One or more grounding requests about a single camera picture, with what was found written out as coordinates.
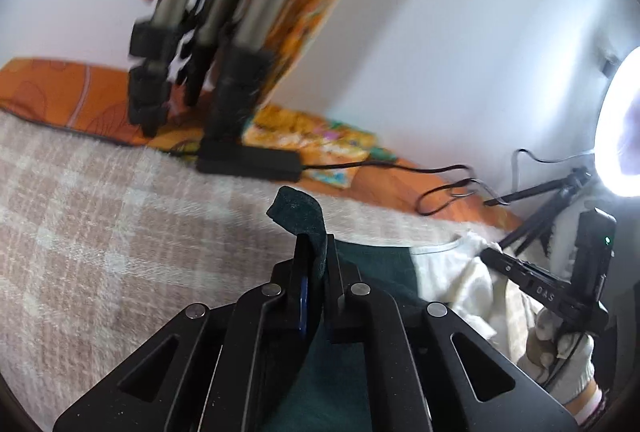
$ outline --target black gripper frame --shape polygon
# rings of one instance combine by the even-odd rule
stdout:
[[[269,285],[228,306],[187,307],[63,413],[54,432],[260,430],[321,322],[307,295],[313,261],[300,235]],[[323,290],[331,342],[364,344],[374,432],[577,430],[560,404],[446,306],[395,299],[363,281],[338,258],[332,235]]]

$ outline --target wrist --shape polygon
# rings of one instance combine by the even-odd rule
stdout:
[[[578,424],[580,424],[598,407],[601,398],[602,392],[598,388],[596,381],[592,379],[578,396],[564,404],[564,408],[567,409],[571,415],[576,418]]]

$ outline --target white glove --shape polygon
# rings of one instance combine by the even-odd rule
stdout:
[[[544,385],[549,376],[553,375],[549,369],[556,358],[560,361],[566,360],[576,342],[580,340],[571,359],[553,379],[551,385],[546,387],[549,394],[564,405],[582,393],[593,379],[593,338],[589,335],[582,336],[582,333],[570,333],[560,336],[556,347],[554,339],[561,323],[562,319],[546,308],[537,314],[536,325],[529,331],[526,353],[518,360],[518,367],[527,376]]]

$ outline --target green fabric piece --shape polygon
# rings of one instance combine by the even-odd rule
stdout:
[[[353,262],[366,282],[394,297],[419,300],[408,248],[336,242],[341,260]],[[288,396],[264,432],[370,432],[364,348],[332,345],[322,322]]]
[[[311,273],[312,288],[318,287],[326,266],[326,228],[322,208],[309,194],[291,187],[281,187],[267,215],[290,234],[307,234],[316,252]]]

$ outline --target patterned cloth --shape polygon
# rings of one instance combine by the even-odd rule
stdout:
[[[0,372],[43,430],[190,303],[235,301],[290,258],[277,184],[204,176],[148,148],[0,112]],[[448,242],[480,224],[316,196],[349,242]]]

